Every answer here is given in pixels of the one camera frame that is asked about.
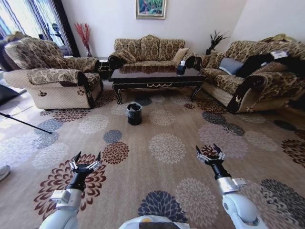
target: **loveseat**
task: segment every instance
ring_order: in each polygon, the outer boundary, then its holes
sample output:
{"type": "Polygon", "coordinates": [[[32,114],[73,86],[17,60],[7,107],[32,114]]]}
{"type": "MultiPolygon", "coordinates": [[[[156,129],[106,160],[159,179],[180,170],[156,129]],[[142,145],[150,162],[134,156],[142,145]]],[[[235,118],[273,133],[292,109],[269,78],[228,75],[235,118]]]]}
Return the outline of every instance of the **loveseat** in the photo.
{"type": "Polygon", "coordinates": [[[96,58],[64,58],[51,41],[1,43],[6,82],[26,88],[39,109],[93,108],[102,89],[96,58]]]}
{"type": "Polygon", "coordinates": [[[225,53],[213,51],[201,57],[203,89],[221,102],[229,112],[253,112],[277,109],[304,93],[305,75],[289,72],[287,67],[272,61],[245,78],[220,70],[223,58],[245,62],[248,57],[287,51],[290,56],[305,60],[305,45],[296,42],[235,41],[225,53]]]}
{"type": "Polygon", "coordinates": [[[152,35],[141,39],[116,39],[115,52],[108,58],[109,66],[112,69],[118,69],[123,65],[135,67],[135,69],[147,66],[176,66],[178,63],[174,62],[173,58],[184,46],[184,40],[159,39],[152,35]]]}

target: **floral carpet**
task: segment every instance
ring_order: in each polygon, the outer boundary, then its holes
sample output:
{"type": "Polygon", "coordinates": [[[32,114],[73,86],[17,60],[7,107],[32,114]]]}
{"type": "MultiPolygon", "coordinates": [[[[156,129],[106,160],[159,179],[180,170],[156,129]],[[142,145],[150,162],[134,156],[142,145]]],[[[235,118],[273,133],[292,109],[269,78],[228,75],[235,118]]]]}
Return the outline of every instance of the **floral carpet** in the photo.
{"type": "Polygon", "coordinates": [[[102,167],[86,179],[78,213],[81,229],[117,229],[142,215],[166,216],[191,228],[234,228],[222,207],[214,174],[196,159],[217,144],[224,167],[248,185],[242,193],[271,229],[305,228],[305,122],[275,111],[230,114],[203,91],[191,102],[189,89],[125,91],[122,105],[109,83],[88,109],[39,110],[16,98],[0,111],[52,131],[49,135],[0,116],[0,227],[38,228],[54,212],[52,192],[72,179],[69,160],[82,151],[102,167]],[[143,106],[143,122],[129,125],[128,102],[143,106]]]}

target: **red decorative branches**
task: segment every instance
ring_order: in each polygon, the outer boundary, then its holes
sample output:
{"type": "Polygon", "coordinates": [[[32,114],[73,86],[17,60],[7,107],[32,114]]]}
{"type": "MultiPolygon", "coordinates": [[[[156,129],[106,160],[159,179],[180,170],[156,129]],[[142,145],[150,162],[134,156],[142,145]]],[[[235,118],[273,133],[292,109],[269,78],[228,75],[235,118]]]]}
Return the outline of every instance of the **red decorative branches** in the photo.
{"type": "Polygon", "coordinates": [[[82,43],[86,48],[89,47],[89,39],[90,39],[90,27],[87,23],[75,23],[74,27],[81,37],[82,43]]]}

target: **black trash can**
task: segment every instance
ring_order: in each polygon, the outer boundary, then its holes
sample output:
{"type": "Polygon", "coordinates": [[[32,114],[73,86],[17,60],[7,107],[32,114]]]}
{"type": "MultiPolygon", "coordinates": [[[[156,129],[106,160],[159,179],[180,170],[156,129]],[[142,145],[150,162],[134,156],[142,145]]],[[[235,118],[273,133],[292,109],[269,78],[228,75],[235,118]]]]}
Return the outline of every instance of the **black trash can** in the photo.
{"type": "Polygon", "coordinates": [[[142,122],[142,106],[136,102],[128,104],[127,117],[129,124],[139,125],[142,122]]]}

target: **black coffee table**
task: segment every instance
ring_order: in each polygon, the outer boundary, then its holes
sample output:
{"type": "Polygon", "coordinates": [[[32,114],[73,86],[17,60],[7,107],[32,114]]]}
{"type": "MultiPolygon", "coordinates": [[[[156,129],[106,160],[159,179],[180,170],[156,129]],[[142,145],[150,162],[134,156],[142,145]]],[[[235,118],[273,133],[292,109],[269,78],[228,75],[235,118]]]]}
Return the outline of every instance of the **black coffee table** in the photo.
{"type": "Polygon", "coordinates": [[[118,104],[122,104],[120,90],[147,88],[195,87],[191,95],[193,101],[202,87],[202,76],[194,68],[186,68],[183,75],[178,75],[176,71],[175,66],[123,66],[113,71],[110,81],[113,82],[118,104]]]}

